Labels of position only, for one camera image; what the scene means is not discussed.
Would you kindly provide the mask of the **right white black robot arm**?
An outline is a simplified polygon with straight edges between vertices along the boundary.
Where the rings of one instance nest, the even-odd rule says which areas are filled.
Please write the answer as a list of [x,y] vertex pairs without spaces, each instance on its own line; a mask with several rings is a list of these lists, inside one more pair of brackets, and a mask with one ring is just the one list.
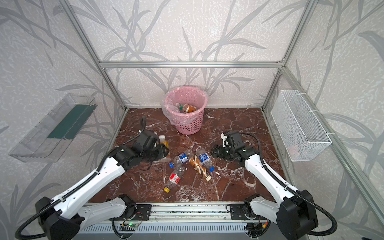
[[300,191],[282,178],[264,160],[262,146],[256,139],[257,148],[246,146],[243,132],[224,132],[223,143],[215,145],[211,154],[214,158],[236,161],[252,173],[274,198],[268,201],[261,196],[244,201],[248,218],[264,217],[275,223],[288,240],[310,236],[329,236],[338,228],[337,220],[324,208],[314,202],[306,190]]

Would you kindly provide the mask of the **clear bottle blue cap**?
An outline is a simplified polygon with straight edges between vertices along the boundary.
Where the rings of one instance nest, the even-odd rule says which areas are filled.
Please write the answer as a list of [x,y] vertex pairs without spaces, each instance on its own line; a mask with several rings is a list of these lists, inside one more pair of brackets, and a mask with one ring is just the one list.
[[193,157],[193,151],[192,150],[186,150],[185,152],[182,152],[181,154],[177,155],[172,162],[169,163],[170,168],[178,168],[181,167],[183,164],[189,162],[189,160]]

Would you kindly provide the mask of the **small water bottle blue label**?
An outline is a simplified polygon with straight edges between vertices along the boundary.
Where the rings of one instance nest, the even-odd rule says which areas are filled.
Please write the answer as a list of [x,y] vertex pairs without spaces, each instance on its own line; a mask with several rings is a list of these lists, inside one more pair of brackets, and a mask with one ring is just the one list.
[[198,157],[198,160],[201,162],[202,165],[205,166],[209,172],[214,172],[215,171],[215,165],[212,160],[212,155],[203,147],[198,147],[196,149],[196,155]]

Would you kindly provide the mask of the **clear plastic bin liner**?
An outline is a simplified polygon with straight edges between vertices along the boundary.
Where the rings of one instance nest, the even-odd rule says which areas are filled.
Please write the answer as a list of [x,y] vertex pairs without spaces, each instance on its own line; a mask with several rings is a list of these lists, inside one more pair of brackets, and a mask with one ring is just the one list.
[[180,104],[187,104],[187,88],[178,87],[169,91],[161,101],[163,114],[172,125],[188,125],[192,122],[193,116],[179,110]]

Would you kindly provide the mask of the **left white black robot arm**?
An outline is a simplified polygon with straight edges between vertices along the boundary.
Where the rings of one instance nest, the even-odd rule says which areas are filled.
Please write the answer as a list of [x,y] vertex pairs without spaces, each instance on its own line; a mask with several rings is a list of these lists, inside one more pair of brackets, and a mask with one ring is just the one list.
[[107,219],[120,218],[135,208],[126,195],[93,207],[85,207],[94,195],[110,182],[141,162],[154,162],[166,157],[169,148],[149,130],[104,155],[99,166],[68,190],[52,199],[44,197],[36,204],[36,214],[15,232],[18,240],[71,240],[79,231]]

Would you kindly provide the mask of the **yellow drink bottle red label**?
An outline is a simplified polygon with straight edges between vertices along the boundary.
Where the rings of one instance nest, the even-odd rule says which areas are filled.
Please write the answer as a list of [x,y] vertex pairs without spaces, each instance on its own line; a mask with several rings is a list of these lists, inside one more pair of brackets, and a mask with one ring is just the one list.
[[[160,135],[160,136],[159,136],[159,140],[160,140],[160,143],[161,143],[161,144],[163,144],[166,148],[169,149],[169,142],[166,140],[165,135]],[[166,154],[166,156],[164,157],[164,159],[169,158],[169,157],[170,157],[170,153],[168,152],[168,153]]]

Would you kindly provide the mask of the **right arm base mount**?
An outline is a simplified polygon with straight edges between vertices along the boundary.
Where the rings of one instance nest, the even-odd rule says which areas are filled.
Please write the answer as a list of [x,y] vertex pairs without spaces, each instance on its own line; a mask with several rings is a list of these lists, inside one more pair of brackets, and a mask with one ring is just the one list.
[[246,198],[243,203],[226,205],[226,210],[231,214],[231,220],[266,220],[266,218],[259,215],[255,215],[251,209],[250,202],[256,197],[260,197],[258,194],[254,194]]

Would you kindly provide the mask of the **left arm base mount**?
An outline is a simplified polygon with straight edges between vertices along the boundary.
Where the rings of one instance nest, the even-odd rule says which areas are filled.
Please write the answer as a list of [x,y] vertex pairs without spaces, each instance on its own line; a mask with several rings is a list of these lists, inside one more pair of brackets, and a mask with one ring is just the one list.
[[120,195],[126,205],[126,209],[123,214],[117,218],[117,220],[129,220],[129,221],[148,221],[151,213],[151,204],[136,204],[127,195]]

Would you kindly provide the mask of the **clear acrylic wall shelf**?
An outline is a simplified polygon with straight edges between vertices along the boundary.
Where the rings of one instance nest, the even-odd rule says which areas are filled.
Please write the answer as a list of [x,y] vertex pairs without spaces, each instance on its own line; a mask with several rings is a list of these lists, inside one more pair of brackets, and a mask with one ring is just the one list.
[[67,94],[9,155],[24,163],[56,163],[97,106],[94,97]]

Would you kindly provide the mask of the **pink perforated plastic bin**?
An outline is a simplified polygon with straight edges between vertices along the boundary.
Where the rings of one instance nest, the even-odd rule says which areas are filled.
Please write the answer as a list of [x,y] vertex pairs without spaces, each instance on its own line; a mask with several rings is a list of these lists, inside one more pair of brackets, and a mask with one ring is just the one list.
[[161,107],[179,133],[192,135],[202,127],[207,104],[208,95],[205,91],[194,86],[182,86],[169,91]]

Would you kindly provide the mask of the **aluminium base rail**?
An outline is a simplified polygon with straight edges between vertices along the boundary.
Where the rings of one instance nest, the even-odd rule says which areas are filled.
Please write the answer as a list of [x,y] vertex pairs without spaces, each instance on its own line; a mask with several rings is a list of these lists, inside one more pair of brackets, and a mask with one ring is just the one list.
[[137,203],[151,204],[151,213],[148,221],[144,224],[157,223],[264,223],[268,220],[276,222],[278,211],[277,203],[261,200],[261,202],[250,203],[255,215],[266,218],[266,220],[231,220],[231,214],[226,210],[226,205],[240,204],[243,202],[170,202],[170,203]]

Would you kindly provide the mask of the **clear bottle red label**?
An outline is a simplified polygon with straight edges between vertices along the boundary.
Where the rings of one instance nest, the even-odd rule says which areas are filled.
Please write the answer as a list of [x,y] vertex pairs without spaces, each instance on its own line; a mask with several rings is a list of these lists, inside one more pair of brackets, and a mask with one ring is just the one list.
[[176,187],[179,184],[186,170],[187,169],[184,166],[180,166],[174,169],[174,171],[172,172],[168,181],[165,184],[164,191],[166,193],[169,193],[172,188]]

